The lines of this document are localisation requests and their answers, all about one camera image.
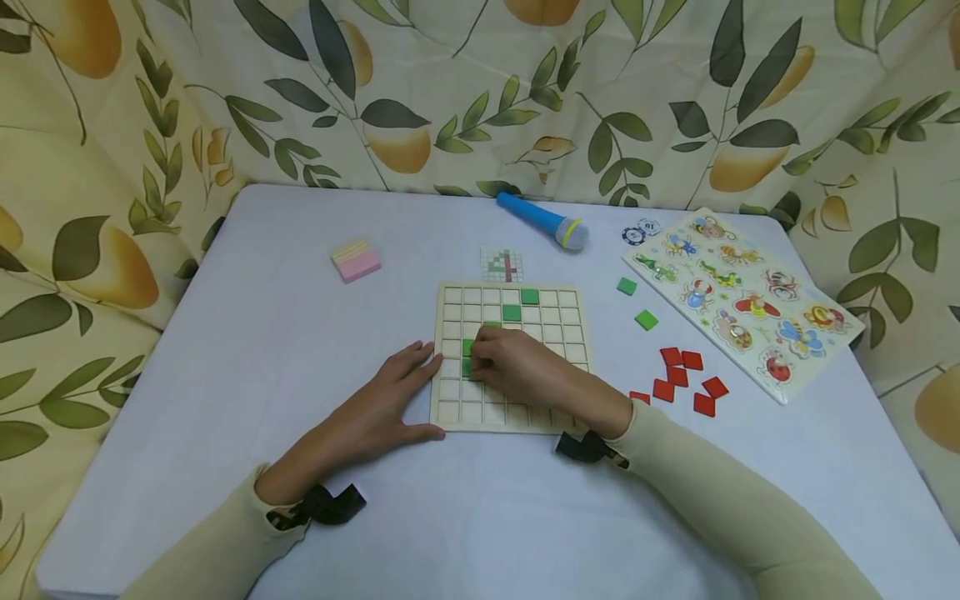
person's left hand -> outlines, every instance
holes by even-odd
[[[257,479],[260,499],[273,505],[294,504],[337,470],[371,461],[402,445],[442,440],[446,434],[436,425],[403,423],[410,399],[443,362],[437,354],[422,365],[433,346],[433,342],[417,341],[388,358],[367,385]]]

white tablecloth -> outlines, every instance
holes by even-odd
[[[479,248],[523,252],[526,279],[578,286],[598,374],[626,392],[662,375],[659,349],[696,348],[731,394],[716,419],[692,391],[658,403],[823,523],[885,598],[948,598],[960,547],[853,356],[788,406],[640,283],[620,260],[624,227],[675,211],[556,205],[584,217],[588,248],[560,251],[493,201],[256,185],[225,226],[38,569],[61,598],[117,594],[212,511],[261,461],[277,458],[415,339],[433,338],[437,283],[480,277]],[[730,216],[800,271],[780,226]],[[366,237],[381,271],[345,285],[330,252]],[[660,325],[632,318],[647,308]],[[429,390],[409,421],[426,420]],[[252,597],[732,598],[749,587],[642,482],[572,464],[556,438],[450,434],[343,473],[370,504],[348,525],[312,527]]]

blue toy microphone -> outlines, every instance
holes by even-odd
[[[581,223],[581,219],[562,217],[507,192],[497,194],[496,203],[540,231],[552,235],[567,250],[582,250],[587,245],[589,229]]]

leaf-patterned fabric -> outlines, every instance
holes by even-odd
[[[768,215],[960,530],[958,69],[955,0],[0,0],[0,598],[251,180]]]

person's right hand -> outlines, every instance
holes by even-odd
[[[608,440],[630,426],[633,405],[628,398],[522,331],[481,327],[472,359],[470,378],[507,398],[568,413]]]

